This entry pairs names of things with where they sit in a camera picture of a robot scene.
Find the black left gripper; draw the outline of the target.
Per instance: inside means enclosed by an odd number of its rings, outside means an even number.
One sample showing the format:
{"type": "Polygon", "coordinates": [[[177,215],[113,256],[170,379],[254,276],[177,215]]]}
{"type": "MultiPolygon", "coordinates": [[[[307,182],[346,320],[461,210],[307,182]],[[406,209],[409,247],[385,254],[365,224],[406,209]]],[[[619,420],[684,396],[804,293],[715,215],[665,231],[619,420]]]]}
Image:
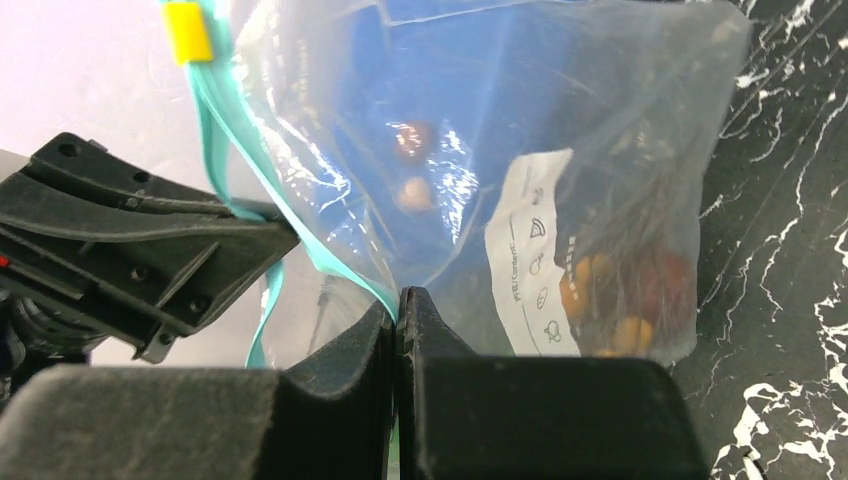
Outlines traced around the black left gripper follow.
{"type": "Polygon", "coordinates": [[[283,220],[61,133],[1,181],[1,408],[37,373],[88,365],[107,338],[159,363],[298,243],[283,220]]]}

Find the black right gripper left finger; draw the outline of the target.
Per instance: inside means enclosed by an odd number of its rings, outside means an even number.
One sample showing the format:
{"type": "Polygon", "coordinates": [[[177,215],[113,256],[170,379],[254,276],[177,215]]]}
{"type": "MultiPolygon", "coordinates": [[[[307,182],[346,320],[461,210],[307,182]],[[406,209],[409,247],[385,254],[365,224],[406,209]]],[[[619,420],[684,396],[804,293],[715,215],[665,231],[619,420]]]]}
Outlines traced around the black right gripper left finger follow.
{"type": "Polygon", "coordinates": [[[382,479],[381,306],[284,370],[56,366],[1,417],[5,479],[382,479]]]}

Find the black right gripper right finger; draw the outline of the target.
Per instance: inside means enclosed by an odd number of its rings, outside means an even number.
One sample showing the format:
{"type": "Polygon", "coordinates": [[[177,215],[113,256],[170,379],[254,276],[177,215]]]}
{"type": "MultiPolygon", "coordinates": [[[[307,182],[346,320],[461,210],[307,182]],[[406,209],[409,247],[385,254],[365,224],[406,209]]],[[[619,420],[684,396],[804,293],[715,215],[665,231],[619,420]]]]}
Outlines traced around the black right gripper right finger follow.
{"type": "Polygon", "coordinates": [[[410,287],[396,330],[404,479],[705,479],[671,376],[641,359],[475,353],[410,287]]]}

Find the dark red onion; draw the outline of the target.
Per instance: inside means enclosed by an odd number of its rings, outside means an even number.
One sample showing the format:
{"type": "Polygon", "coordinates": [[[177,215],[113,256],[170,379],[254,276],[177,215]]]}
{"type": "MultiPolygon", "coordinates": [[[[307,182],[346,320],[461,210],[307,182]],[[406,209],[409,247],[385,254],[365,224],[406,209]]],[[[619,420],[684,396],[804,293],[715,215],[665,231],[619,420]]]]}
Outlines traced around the dark red onion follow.
{"type": "Polygon", "coordinates": [[[665,252],[646,258],[637,276],[636,306],[640,316],[656,323],[680,321],[693,308],[695,283],[689,261],[665,252]]]}

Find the clear zip top bag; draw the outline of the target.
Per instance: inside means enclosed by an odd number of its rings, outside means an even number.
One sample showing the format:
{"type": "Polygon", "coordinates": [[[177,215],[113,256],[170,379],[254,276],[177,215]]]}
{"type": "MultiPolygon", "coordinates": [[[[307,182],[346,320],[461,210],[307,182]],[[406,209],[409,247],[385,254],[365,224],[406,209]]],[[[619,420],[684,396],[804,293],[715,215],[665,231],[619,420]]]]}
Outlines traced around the clear zip top bag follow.
{"type": "Polygon", "coordinates": [[[342,311],[427,291],[475,352],[696,344],[704,176],[747,55],[728,1],[165,1],[202,158],[342,311]]]}

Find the brown longan bunch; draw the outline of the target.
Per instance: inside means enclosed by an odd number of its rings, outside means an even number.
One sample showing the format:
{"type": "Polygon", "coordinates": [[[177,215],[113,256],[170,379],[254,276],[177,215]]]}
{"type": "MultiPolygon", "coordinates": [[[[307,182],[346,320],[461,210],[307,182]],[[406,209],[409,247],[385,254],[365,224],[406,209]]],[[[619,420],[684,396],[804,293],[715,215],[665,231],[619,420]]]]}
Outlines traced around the brown longan bunch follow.
{"type": "Polygon", "coordinates": [[[586,168],[580,179],[564,182],[555,261],[564,269],[562,306],[581,354],[668,365],[693,349],[701,146],[696,133],[661,153],[640,151],[629,158],[622,152],[613,156],[613,167],[586,168]],[[665,252],[691,264],[694,305],[680,321],[652,323],[637,311],[638,270],[646,258],[665,252]]]}

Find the blue plastic bin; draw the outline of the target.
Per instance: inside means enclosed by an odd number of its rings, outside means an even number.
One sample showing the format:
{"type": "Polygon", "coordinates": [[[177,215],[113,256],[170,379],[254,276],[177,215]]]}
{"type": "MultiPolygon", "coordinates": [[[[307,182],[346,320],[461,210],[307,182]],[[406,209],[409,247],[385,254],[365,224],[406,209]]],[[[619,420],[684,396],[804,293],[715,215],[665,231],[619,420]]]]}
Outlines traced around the blue plastic bin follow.
{"type": "Polygon", "coordinates": [[[376,236],[364,271],[423,285],[478,243],[514,160],[566,147],[603,105],[576,2],[484,1],[439,12],[428,1],[398,1],[393,9],[400,21],[383,22],[375,8],[355,17],[334,132],[353,208],[376,236]],[[392,124],[411,122],[435,133],[419,165],[392,151],[392,124]],[[431,210],[396,203],[416,176],[431,184],[431,210]]]}

